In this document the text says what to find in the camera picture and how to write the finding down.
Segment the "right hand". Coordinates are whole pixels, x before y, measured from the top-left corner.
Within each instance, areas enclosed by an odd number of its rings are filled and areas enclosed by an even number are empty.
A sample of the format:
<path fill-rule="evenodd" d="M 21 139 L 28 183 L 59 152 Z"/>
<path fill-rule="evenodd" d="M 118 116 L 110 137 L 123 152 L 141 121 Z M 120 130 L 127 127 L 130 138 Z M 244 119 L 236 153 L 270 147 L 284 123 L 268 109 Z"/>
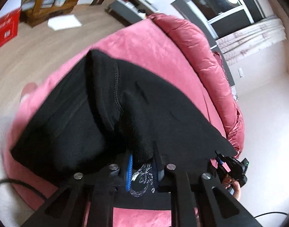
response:
<path fill-rule="evenodd" d="M 227 174 L 222 181 L 222 185 L 224 186 L 225 189 L 228 189 L 230 187 L 233 188 L 233 197 L 236 200 L 240 201 L 241 186 L 237 180 L 233 179 L 229 174 Z"/>

